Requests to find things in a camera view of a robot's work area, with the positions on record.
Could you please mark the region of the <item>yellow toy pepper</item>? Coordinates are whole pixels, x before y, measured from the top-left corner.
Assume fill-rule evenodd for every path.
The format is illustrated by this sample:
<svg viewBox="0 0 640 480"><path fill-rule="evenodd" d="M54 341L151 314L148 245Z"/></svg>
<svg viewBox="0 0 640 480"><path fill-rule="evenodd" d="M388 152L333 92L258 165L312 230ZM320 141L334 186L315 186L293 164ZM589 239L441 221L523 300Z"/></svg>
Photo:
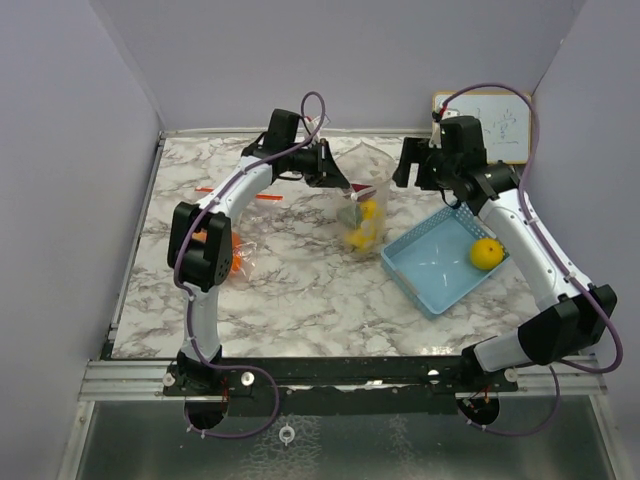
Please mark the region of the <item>yellow toy pepper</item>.
<svg viewBox="0 0 640 480"><path fill-rule="evenodd" d="M376 243L377 231L375 228L359 228L349 230L345 234L345 242L361 252L368 252L373 249Z"/></svg>
<svg viewBox="0 0 640 480"><path fill-rule="evenodd" d="M375 222L380 216L380 208L374 199L368 199L359 204L361 222Z"/></svg>

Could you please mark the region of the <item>yellow toy lemon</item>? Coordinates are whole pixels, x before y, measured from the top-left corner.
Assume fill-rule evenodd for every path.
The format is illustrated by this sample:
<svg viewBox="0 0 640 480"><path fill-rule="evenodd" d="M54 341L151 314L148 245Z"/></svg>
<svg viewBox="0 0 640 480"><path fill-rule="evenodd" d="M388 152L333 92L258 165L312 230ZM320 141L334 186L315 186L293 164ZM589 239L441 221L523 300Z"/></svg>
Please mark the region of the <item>yellow toy lemon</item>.
<svg viewBox="0 0 640 480"><path fill-rule="evenodd" d="M478 239L470 249L471 264L483 271L496 268L504 259L505 252L499 241L493 238Z"/></svg>

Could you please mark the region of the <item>clear zip bag orange zipper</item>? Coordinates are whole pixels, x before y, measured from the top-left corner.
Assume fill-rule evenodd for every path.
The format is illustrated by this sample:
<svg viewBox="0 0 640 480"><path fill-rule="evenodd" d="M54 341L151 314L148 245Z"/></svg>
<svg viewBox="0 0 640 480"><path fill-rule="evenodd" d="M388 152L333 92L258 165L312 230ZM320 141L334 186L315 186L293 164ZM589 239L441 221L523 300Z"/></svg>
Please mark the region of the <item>clear zip bag orange zipper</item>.
<svg viewBox="0 0 640 480"><path fill-rule="evenodd" d="M230 278L234 283L248 282L264 242L253 231L282 201L283 195L257 194L249 206L232 221L232 261Z"/></svg>

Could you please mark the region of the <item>orange toy pumpkin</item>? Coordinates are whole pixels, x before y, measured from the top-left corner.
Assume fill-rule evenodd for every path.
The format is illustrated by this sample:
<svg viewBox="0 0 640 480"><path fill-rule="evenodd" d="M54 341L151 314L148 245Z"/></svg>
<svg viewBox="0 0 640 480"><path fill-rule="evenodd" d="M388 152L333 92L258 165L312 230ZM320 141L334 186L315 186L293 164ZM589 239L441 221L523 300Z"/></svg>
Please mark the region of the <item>orange toy pumpkin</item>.
<svg viewBox="0 0 640 480"><path fill-rule="evenodd" d="M244 242L241 237L236 233L232 233L232 263L231 272L237 274L241 271L243 266L243 248Z"/></svg>

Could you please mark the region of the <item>purple toy eggplant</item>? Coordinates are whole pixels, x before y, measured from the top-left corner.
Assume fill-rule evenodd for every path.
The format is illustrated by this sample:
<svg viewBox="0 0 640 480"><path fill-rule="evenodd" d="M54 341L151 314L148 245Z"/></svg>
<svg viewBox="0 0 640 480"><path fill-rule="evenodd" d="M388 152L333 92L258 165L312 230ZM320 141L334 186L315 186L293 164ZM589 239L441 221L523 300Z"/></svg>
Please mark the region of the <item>purple toy eggplant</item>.
<svg viewBox="0 0 640 480"><path fill-rule="evenodd" d="M358 198L372 196L377 192L377 188L373 185L364 185L358 183L351 184L351 196Z"/></svg>

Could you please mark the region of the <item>green orange toy mango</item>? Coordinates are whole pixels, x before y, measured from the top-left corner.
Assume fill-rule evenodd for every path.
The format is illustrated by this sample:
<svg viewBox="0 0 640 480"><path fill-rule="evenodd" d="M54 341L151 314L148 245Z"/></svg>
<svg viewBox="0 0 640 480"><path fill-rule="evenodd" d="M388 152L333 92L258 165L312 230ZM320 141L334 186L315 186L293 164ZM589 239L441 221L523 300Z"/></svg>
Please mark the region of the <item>green orange toy mango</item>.
<svg viewBox="0 0 640 480"><path fill-rule="evenodd" d="M350 204L336 211L336 219L347 229L356 230L363 221L363 212L359 204Z"/></svg>

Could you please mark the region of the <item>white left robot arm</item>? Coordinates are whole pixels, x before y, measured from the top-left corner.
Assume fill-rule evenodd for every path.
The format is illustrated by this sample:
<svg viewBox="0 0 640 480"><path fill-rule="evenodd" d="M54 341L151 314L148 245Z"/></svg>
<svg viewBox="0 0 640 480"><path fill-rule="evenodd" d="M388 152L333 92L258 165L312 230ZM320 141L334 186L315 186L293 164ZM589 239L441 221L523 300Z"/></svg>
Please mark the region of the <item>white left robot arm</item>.
<svg viewBox="0 0 640 480"><path fill-rule="evenodd" d="M268 128L245 147L235 169L196 203L181 202L173 212L167 263L186 300L184 340L178 364L189 364L186 382L206 395L220 385L221 371L212 364L221 354L218 336L219 287L231 272L232 224L255 197L288 173L298 174L312 188L347 190L324 139L315 130L298 142L305 117L276 109Z"/></svg>

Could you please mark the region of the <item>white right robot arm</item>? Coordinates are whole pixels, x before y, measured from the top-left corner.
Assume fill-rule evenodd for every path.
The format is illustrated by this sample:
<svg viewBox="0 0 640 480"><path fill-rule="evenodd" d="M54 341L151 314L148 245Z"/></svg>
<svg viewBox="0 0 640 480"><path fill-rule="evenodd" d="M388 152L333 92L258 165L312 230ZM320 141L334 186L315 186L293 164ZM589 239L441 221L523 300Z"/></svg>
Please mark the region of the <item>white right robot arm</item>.
<svg viewBox="0 0 640 480"><path fill-rule="evenodd" d="M523 178L512 166L489 163L481 123L472 116L445 119L440 144L407 137L392 179L407 187L411 166L422 190L451 191L506 248L527 281L539 310L517 329L465 348L461 383L481 391L496 371L548 365L597 344L617 304L608 285L595 285L570 262L536 214Z"/></svg>

